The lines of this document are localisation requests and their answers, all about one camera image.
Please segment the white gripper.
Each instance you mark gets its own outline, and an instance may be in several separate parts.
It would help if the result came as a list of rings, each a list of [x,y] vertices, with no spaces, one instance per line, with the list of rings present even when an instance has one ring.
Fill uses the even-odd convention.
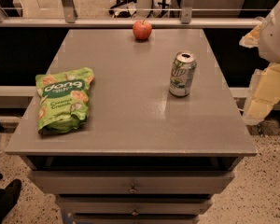
[[[271,62],[264,70],[256,69],[245,100],[243,121],[258,125],[280,101],[280,14],[268,16],[239,41],[245,48],[259,46],[259,56]]]

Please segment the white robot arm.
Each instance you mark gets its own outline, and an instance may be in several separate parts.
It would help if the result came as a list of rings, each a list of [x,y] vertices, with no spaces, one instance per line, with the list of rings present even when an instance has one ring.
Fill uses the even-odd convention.
[[[280,101],[280,0],[261,24],[241,38],[239,45],[257,48],[260,58],[269,62],[264,70],[254,71],[244,104],[244,123],[258,125]]]

